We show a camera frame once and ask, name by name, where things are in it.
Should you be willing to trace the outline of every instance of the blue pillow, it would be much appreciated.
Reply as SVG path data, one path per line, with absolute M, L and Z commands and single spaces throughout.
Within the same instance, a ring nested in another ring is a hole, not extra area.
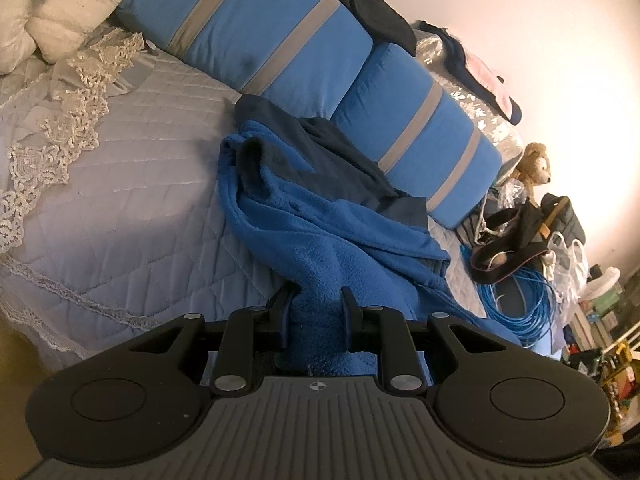
M 329 118 L 372 48 L 338 0 L 123 0 L 117 14 L 185 63 L 299 117 Z
M 402 48 L 380 44 L 332 120 L 391 184 L 453 229 L 482 199 L 500 153 L 429 73 Z

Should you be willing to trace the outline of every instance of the teddy bear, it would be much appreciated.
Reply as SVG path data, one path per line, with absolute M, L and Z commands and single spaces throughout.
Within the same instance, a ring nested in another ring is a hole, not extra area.
M 541 142 L 527 144 L 522 160 L 516 166 L 511 177 L 524 184 L 531 201 L 534 202 L 534 186 L 551 182 L 551 164 L 546 156 L 546 146 Z

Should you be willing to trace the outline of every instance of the white wall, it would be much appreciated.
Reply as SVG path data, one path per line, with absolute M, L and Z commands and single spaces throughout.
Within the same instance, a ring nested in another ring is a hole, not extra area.
M 507 81 L 525 142 L 587 233 L 590 262 L 640 266 L 640 0 L 386 0 L 447 27 Z

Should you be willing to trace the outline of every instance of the coiled blue cable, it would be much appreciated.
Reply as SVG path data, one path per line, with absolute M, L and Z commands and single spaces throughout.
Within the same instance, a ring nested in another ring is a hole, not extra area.
M 469 248 L 462 246 L 462 254 L 468 261 Z M 499 297 L 495 285 L 476 284 L 486 315 L 511 330 L 524 348 L 531 348 L 550 330 L 558 309 L 556 294 L 546 278 L 536 270 L 521 267 L 512 274 L 519 286 L 527 287 L 526 313 L 521 317 L 506 316 L 498 307 Z

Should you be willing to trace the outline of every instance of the ribbed gray panel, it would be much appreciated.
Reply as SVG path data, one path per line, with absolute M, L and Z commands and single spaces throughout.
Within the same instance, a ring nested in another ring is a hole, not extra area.
M 123 468 L 48 460 L 28 480 L 605 480 L 590 460 L 517 468 L 479 458 L 437 427 L 417 399 L 373 378 L 267 378 L 216 402 L 196 433 L 165 455 Z

